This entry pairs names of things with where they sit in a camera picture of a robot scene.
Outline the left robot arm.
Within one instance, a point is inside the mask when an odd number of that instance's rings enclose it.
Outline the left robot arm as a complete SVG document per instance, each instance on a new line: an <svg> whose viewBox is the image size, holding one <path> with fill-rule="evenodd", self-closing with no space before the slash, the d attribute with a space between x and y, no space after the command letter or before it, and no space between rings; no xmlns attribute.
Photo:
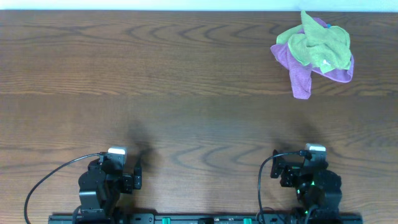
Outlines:
<svg viewBox="0 0 398 224"><path fill-rule="evenodd" d="M73 223L129 223L131 216L116 206L121 194L142 187L142 165L137 160L133 173L125 173L125 154L101 152L80 176L81 205L72 215Z"/></svg>

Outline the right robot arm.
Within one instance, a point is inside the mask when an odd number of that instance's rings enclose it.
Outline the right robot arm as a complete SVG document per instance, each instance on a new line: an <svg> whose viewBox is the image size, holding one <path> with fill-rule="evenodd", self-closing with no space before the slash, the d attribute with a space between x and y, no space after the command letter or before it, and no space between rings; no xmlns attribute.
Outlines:
<svg viewBox="0 0 398 224"><path fill-rule="evenodd" d="M294 188L300 208L292 210L288 223L341 223L341 177L328 170L324 147L272 153L270 177L282 187Z"/></svg>

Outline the light green microfiber cloth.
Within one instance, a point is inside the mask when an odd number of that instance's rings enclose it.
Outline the light green microfiber cloth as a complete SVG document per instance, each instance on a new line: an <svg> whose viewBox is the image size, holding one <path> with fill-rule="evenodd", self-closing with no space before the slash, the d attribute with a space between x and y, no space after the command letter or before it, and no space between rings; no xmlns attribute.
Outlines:
<svg viewBox="0 0 398 224"><path fill-rule="evenodd" d="M301 24L279 34L276 44L286 44L296 61L322 73L350 69L353 54L348 32L339 26L324 26L305 11L300 17Z"/></svg>

